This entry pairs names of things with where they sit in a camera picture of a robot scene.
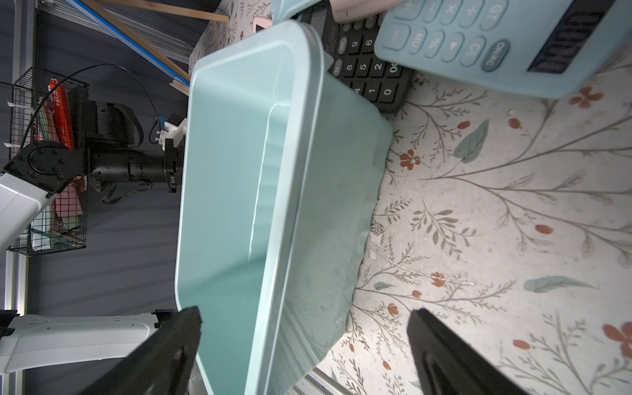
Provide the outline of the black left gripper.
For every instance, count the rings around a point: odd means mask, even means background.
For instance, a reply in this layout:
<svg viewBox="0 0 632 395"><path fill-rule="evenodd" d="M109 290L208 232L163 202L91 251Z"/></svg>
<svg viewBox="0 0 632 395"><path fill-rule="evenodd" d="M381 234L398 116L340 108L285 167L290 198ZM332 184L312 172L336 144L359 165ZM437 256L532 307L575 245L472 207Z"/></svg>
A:
<svg viewBox="0 0 632 395"><path fill-rule="evenodd" d="M144 129L133 110L123 104L88 102L88 170L92 187L106 191L103 204L114 205L119 184L135 185L127 196L145 194L154 185L164 184L170 194L180 186L180 145L167 146L163 151L158 143L159 131L165 122L159 121L156 143L158 152L140 150L145 140Z"/></svg>

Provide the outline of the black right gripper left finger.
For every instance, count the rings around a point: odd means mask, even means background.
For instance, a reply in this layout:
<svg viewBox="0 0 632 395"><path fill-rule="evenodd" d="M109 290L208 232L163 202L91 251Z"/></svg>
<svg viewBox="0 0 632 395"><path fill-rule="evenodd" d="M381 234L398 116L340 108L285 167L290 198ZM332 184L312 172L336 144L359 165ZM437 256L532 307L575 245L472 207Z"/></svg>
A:
<svg viewBox="0 0 632 395"><path fill-rule="evenodd" d="M182 309L82 394L187 394L202 335L198 307Z"/></svg>

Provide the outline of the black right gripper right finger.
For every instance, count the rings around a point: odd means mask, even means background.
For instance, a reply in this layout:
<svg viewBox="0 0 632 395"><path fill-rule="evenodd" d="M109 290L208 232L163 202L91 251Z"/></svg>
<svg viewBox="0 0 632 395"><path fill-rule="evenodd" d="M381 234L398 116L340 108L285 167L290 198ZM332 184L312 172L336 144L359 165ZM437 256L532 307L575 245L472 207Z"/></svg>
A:
<svg viewBox="0 0 632 395"><path fill-rule="evenodd" d="M411 312L411 353L424 394L525 394L427 309Z"/></svg>

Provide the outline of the mint green storage box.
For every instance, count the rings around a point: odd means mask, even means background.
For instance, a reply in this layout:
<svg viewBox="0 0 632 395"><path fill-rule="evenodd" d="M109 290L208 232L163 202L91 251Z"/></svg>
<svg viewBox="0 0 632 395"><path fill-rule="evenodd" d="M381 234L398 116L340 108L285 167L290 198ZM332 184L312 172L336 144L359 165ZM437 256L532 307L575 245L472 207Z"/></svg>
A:
<svg viewBox="0 0 632 395"><path fill-rule="evenodd" d="M284 21L199 59L174 293L210 394L283 394L346 331L393 128Z"/></svg>

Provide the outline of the black calculator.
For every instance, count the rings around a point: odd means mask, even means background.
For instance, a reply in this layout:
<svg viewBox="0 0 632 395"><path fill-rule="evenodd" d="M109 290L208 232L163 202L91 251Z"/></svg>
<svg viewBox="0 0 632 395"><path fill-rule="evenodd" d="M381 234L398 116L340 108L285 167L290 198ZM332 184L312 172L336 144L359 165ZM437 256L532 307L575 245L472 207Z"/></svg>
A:
<svg viewBox="0 0 632 395"><path fill-rule="evenodd" d="M319 33L324 50L332 56L329 73L374 104L383 114L403 107L415 72L383 61L375 54L375 43L385 14L347 24L334 21L327 1L318 1L293 16Z"/></svg>

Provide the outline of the pink calculator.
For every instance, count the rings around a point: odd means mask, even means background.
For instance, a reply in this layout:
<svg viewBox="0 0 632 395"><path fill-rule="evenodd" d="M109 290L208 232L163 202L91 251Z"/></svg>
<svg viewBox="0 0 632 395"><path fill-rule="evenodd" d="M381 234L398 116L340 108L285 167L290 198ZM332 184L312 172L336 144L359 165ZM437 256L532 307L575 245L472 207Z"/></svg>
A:
<svg viewBox="0 0 632 395"><path fill-rule="evenodd" d="M268 29L272 26L273 26L273 21L270 18L257 16L253 19L253 32L254 33Z"/></svg>
<svg viewBox="0 0 632 395"><path fill-rule="evenodd" d="M336 23L346 24L378 15L403 3L403 0L330 0Z"/></svg>

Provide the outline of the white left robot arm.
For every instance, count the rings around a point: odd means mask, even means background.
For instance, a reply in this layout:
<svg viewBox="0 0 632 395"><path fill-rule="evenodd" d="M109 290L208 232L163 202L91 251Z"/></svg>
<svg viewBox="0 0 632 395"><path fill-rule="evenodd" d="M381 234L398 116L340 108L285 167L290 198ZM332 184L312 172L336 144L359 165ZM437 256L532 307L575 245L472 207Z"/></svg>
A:
<svg viewBox="0 0 632 395"><path fill-rule="evenodd" d="M160 152L140 151L143 128L126 105L83 101L45 104L32 143L1 171L1 246L37 256L83 249L87 188L115 202L119 184L139 193L181 181L185 118L160 122ZM107 317L44 317L1 312L1 372L123 358L169 319L167 311Z"/></svg>

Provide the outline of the pink calculator upside down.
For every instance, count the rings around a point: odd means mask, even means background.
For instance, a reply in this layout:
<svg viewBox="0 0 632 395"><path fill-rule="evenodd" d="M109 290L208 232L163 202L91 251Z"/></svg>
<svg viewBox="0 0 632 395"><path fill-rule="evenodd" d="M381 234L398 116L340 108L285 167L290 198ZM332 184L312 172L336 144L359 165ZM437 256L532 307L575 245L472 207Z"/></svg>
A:
<svg viewBox="0 0 632 395"><path fill-rule="evenodd" d="M336 23L346 24L378 15L403 3L403 0L330 0Z"/></svg>

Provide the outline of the teal calculator by box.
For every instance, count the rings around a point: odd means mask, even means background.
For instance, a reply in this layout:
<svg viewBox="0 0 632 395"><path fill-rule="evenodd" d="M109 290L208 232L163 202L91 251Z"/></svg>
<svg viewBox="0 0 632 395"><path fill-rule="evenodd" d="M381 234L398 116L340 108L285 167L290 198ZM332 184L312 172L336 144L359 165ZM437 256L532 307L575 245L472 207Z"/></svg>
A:
<svg viewBox="0 0 632 395"><path fill-rule="evenodd" d="M388 10L379 59L490 90L559 99L631 36L631 3L426 0Z"/></svg>

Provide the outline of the red folder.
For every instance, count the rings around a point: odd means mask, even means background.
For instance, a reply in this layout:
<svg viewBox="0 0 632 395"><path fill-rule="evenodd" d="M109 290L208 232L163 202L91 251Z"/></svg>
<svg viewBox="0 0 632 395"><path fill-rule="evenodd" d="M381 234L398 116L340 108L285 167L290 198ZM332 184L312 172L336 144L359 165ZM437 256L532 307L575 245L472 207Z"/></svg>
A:
<svg viewBox="0 0 632 395"><path fill-rule="evenodd" d="M59 140L68 149L75 150L67 90L60 80L53 78L49 81L49 93Z"/></svg>

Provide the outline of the wooden easel stand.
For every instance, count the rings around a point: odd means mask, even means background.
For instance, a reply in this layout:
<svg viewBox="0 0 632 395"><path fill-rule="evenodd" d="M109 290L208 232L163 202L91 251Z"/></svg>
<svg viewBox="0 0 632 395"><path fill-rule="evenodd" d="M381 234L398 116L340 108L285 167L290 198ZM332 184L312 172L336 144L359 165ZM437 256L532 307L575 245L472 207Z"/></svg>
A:
<svg viewBox="0 0 632 395"><path fill-rule="evenodd" d="M129 29L153 45L190 76L189 70L183 68L194 53L193 42L186 39L187 34L193 34L196 27L228 25L231 22L229 16L221 13L211 13L158 1L95 2L116 16ZM179 90L188 88L171 77L169 79Z"/></svg>

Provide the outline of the blue framed whiteboard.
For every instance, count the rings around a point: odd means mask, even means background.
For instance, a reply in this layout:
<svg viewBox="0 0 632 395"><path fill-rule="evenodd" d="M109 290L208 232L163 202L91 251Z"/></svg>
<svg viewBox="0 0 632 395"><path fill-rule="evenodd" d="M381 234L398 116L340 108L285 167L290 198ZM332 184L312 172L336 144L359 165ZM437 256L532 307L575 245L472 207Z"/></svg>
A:
<svg viewBox="0 0 632 395"><path fill-rule="evenodd" d="M171 59L164 56L158 49L148 43L136 32L129 29L116 16L105 8L102 8L95 1L67 1L71 7L75 8L83 16L93 21L107 33L111 34L120 42L124 43L136 54L142 56L146 61L159 68L172 79L186 85L190 84L191 77L180 66L176 65Z"/></svg>

